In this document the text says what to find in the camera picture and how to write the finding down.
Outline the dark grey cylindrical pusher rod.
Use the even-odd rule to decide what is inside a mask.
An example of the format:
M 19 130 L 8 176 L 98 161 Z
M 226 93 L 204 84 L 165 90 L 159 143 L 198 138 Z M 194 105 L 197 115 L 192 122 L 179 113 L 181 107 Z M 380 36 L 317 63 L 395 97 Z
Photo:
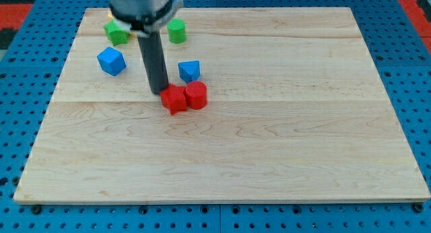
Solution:
M 169 85 L 160 32 L 153 32 L 147 38 L 139 37 L 138 43 L 150 90 L 159 94 Z

